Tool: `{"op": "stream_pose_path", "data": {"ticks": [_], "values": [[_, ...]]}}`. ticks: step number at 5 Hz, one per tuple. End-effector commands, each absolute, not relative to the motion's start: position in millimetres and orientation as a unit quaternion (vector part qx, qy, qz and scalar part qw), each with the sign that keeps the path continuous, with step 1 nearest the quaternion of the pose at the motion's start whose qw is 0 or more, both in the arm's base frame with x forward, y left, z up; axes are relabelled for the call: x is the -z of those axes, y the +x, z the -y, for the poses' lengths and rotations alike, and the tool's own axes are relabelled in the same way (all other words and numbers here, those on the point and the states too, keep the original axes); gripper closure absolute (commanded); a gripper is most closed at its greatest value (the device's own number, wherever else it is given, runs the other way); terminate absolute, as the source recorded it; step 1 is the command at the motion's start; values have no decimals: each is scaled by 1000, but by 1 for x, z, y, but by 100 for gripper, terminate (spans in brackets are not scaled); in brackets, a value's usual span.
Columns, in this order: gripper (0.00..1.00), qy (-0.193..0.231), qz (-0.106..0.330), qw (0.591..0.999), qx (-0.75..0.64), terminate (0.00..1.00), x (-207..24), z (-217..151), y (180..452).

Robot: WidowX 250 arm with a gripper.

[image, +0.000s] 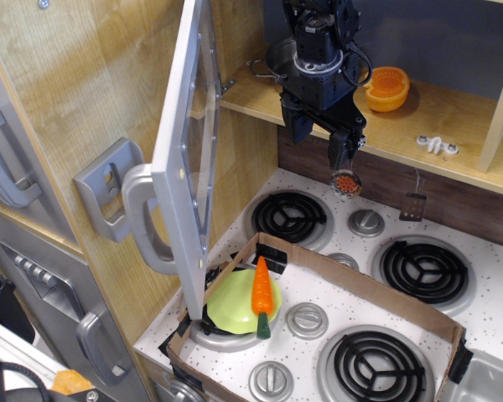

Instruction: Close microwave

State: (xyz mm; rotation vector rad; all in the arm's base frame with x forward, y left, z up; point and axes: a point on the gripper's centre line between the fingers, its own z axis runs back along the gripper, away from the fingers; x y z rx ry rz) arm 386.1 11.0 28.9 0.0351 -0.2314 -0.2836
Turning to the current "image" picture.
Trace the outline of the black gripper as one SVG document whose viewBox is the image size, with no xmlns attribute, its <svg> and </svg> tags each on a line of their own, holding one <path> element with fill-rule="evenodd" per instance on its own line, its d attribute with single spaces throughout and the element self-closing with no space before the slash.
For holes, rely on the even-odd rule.
<svg viewBox="0 0 503 402">
<path fill-rule="evenodd" d="M 352 160 L 366 143 L 366 119 L 355 106 L 355 87 L 341 79 L 325 84 L 310 79 L 289 78 L 279 83 L 282 115 L 288 135 L 300 143 L 313 130 L 323 127 L 329 136 L 329 166 L 333 171 Z"/>
</svg>

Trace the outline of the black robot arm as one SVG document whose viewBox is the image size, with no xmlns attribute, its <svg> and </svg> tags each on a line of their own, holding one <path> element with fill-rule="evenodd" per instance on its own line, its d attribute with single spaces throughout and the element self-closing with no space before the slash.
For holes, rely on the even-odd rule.
<svg viewBox="0 0 503 402">
<path fill-rule="evenodd" d="M 364 144 L 366 119 L 355 106 L 360 76 L 370 61 L 355 43 L 360 14 L 350 1 L 285 1 L 291 37 L 267 52 L 267 66 L 282 86 L 285 127 L 301 142 L 315 125 L 329 133 L 329 165 L 340 170 Z"/>
</svg>

